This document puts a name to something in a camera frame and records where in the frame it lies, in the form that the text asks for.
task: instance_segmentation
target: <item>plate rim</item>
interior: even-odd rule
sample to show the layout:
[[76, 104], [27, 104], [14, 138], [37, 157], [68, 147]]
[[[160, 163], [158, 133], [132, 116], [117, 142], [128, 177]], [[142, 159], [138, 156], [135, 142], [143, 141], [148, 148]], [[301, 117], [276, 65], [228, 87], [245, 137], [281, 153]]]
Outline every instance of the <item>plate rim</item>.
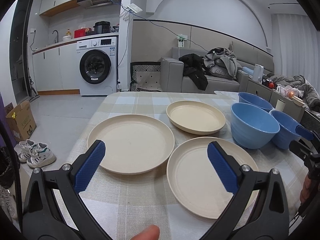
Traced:
[[[216, 109], [218, 112], [220, 112], [220, 113], [222, 114], [222, 116], [224, 117], [224, 122], [223, 122], [224, 124], [223, 124], [220, 128], [218, 128], [218, 129], [216, 129], [216, 130], [211, 130], [211, 131], [193, 130], [193, 129], [187, 128], [187, 127], [185, 127], [185, 126], [182, 126], [182, 125], [176, 123], [174, 120], [172, 120], [171, 116], [170, 116], [169, 113], [168, 113], [168, 108], [169, 108], [171, 105], [173, 105], [173, 104], [175, 104], [175, 103], [179, 103], [179, 102], [192, 102], [192, 103], [195, 102], [196, 104], [200, 103], [200, 104], [207, 105], [207, 106], [209, 106], [209, 107], [211, 107], [211, 108], [214, 108], [214, 109]], [[183, 130], [183, 131], [185, 131], [185, 132], [188, 132], [188, 133], [191, 133], [191, 134], [196, 134], [196, 135], [210, 135], [210, 134], [216, 133], [216, 132], [220, 131], [220, 130], [226, 125], [226, 123], [227, 123], [227, 119], [226, 119], [225, 115], [224, 115], [223, 112], [221, 112], [218, 108], [216, 108], [216, 107], [214, 107], [214, 106], [211, 106], [211, 105], [209, 105], [209, 104], [203, 103], [203, 102], [199, 102], [199, 101], [179, 100], [179, 101], [172, 102], [171, 104], [169, 104], [169, 105], [167, 106], [167, 108], [166, 108], [166, 114], [167, 114], [170, 122], [172, 122], [176, 127], [178, 127], [179, 129], [181, 129], [181, 130]]]
[[110, 171], [110, 172], [112, 172], [112, 173], [121, 174], [121, 175], [139, 175], [139, 174], [143, 174], [143, 173], [149, 172], [149, 171], [151, 171], [151, 170], [159, 167], [160, 165], [162, 165], [165, 161], [167, 161], [167, 160], [170, 158], [170, 156], [171, 156], [171, 154], [172, 154], [172, 152], [173, 152], [173, 150], [174, 150], [175, 137], [174, 137], [174, 134], [173, 134], [172, 130], [171, 130], [170, 127], [169, 127], [168, 125], [166, 125], [164, 122], [162, 122], [162, 121], [160, 121], [160, 120], [158, 120], [158, 119], [156, 119], [156, 118], [154, 118], [154, 117], [151, 117], [151, 116], [148, 116], [148, 115], [143, 115], [143, 114], [120, 114], [120, 115], [117, 115], [117, 116], [113, 116], [113, 117], [107, 118], [107, 119], [101, 121], [100, 123], [98, 123], [97, 125], [95, 125], [95, 127], [90, 131], [90, 133], [89, 133], [89, 135], [88, 135], [88, 138], [87, 138], [87, 150], [89, 149], [89, 138], [90, 138], [90, 135], [91, 135], [91, 133], [93, 132], [93, 130], [94, 130], [98, 125], [100, 125], [101, 123], [103, 123], [103, 122], [105, 122], [105, 121], [108, 121], [108, 120], [110, 120], [110, 119], [116, 119], [116, 118], [128, 117], [128, 116], [135, 116], [135, 117], [142, 116], [143, 118], [146, 117], [147, 119], [152, 118], [152, 119], [154, 119], [154, 120], [156, 120], [156, 121], [164, 124], [165, 127], [168, 128], [168, 130], [170, 130], [171, 135], [172, 135], [172, 138], [173, 138], [173, 145], [172, 145], [172, 150], [171, 150], [170, 154], [169, 154], [169, 155], [164, 159], [164, 161], [162, 161], [159, 165], [156, 165], [155, 167], [153, 167], [153, 168], [151, 168], [151, 169], [149, 169], [149, 170], [141, 171], [141, 172], [134, 172], [134, 173], [124, 173], [124, 172], [117, 172], [117, 171], [113, 171], [113, 170], [107, 169], [107, 168], [103, 167], [103, 166], [101, 165], [101, 163], [99, 164], [100, 167], [102, 167], [102, 168], [104, 168], [105, 170]]
[[[199, 215], [199, 214], [195, 213], [194, 211], [190, 210], [190, 209], [189, 209], [188, 207], [186, 207], [184, 204], [182, 204], [182, 201], [179, 199], [179, 197], [176, 195], [175, 191], [172, 189], [172, 186], [171, 186], [171, 183], [170, 183], [170, 179], [169, 179], [169, 176], [168, 176], [168, 167], [169, 167], [170, 159], [172, 158], [174, 152], [175, 152], [182, 144], [187, 143], [187, 142], [189, 142], [189, 141], [193, 141], [193, 140], [199, 140], [199, 139], [202, 139], [202, 138], [212, 138], [212, 139], [224, 140], [224, 141], [226, 141], [226, 142], [228, 142], [228, 143], [234, 144], [235, 146], [241, 148], [239, 145], [236, 145], [235, 143], [229, 142], [229, 141], [227, 141], [227, 140], [225, 140], [225, 139], [222, 139], [222, 138], [219, 138], [219, 137], [201, 136], [201, 137], [192, 138], [192, 139], [190, 139], [190, 140], [187, 140], [187, 141], [181, 143], [178, 147], [176, 147], [176, 148], [174, 149], [174, 151], [171, 153], [171, 155], [170, 155], [170, 157], [169, 157], [169, 159], [168, 159], [167, 168], [166, 168], [167, 181], [168, 181], [170, 190], [171, 190], [171, 192], [173, 193], [174, 197], [178, 200], [179, 204], [182, 205], [185, 209], [187, 209], [188, 211], [190, 211], [191, 213], [193, 213], [193, 214], [195, 214], [195, 215], [197, 215], [197, 216], [199, 216], [199, 217], [208, 218], [208, 219], [218, 219], [219, 217], [216, 218], [216, 217], [209, 217], [209, 216]], [[249, 155], [249, 157], [253, 160], [253, 162], [256, 164], [257, 171], [259, 171], [259, 168], [258, 168], [257, 163], [255, 162], [255, 160], [250, 156], [250, 154], [249, 154], [246, 150], [244, 150], [244, 151], [245, 151], [245, 152]], [[256, 200], [257, 196], [258, 196], [258, 192], [256, 192], [256, 194], [255, 194], [254, 201]]]

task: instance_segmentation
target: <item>plastic bag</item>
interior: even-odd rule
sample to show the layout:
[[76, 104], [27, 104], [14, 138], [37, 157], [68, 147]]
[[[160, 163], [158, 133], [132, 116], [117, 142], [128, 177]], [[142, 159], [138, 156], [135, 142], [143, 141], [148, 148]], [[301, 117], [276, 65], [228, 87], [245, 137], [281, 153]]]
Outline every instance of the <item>plastic bag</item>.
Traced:
[[280, 94], [283, 98], [288, 97], [292, 98], [293, 96], [302, 98], [303, 97], [303, 91], [293, 88], [291, 86], [281, 87], [280, 88]]

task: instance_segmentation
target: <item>checkered tablecloth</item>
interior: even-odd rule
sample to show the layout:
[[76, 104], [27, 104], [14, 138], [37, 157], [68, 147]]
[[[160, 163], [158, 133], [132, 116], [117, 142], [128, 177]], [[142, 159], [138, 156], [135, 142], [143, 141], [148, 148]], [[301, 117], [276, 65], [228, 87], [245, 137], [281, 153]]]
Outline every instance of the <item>checkered tablecloth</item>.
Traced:
[[[230, 106], [237, 102], [234, 96], [121, 92], [106, 97], [74, 145], [68, 162], [72, 163], [86, 152], [89, 133], [98, 123], [121, 114], [143, 114], [161, 120], [172, 130], [176, 147], [198, 137], [175, 128], [169, 122], [166, 108], [170, 103], [180, 100], [200, 101], [222, 111], [227, 119], [226, 125], [212, 136], [234, 142], [230, 131]], [[269, 172], [274, 167], [279, 169], [292, 218], [300, 205], [299, 195], [307, 174], [303, 162], [289, 150], [281, 151], [271, 142], [259, 150], [247, 152], [260, 171]], [[56, 195], [66, 221], [75, 227], [59, 193]], [[113, 174], [99, 167], [87, 190], [80, 196], [97, 222], [114, 240], [130, 239], [150, 224], [160, 227], [160, 239], [197, 240], [214, 223], [214, 220], [190, 213], [178, 203], [167, 181], [166, 163], [153, 171], [134, 176]], [[238, 226], [244, 225], [252, 206], [245, 211]]]

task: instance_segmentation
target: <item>washing machine door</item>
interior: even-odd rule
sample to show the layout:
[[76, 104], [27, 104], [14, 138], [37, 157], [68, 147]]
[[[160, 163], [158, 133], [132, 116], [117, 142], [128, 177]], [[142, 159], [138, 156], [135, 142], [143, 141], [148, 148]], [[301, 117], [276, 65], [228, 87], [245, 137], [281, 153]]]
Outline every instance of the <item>washing machine door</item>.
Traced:
[[100, 84], [103, 82], [109, 76], [110, 70], [110, 58], [101, 50], [89, 50], [81, 58], [81, 76], [90, 84]]

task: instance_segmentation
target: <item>white curtain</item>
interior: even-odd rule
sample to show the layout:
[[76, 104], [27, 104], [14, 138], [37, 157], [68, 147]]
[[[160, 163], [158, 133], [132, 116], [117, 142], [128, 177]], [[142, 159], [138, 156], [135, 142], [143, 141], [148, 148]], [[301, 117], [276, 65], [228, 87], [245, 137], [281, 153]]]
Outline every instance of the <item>white curtain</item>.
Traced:
[[288, 77], [303, 75], [319, 92], [320, 32], [309, 17], [275, 14], [272, 29], [275, 73]]

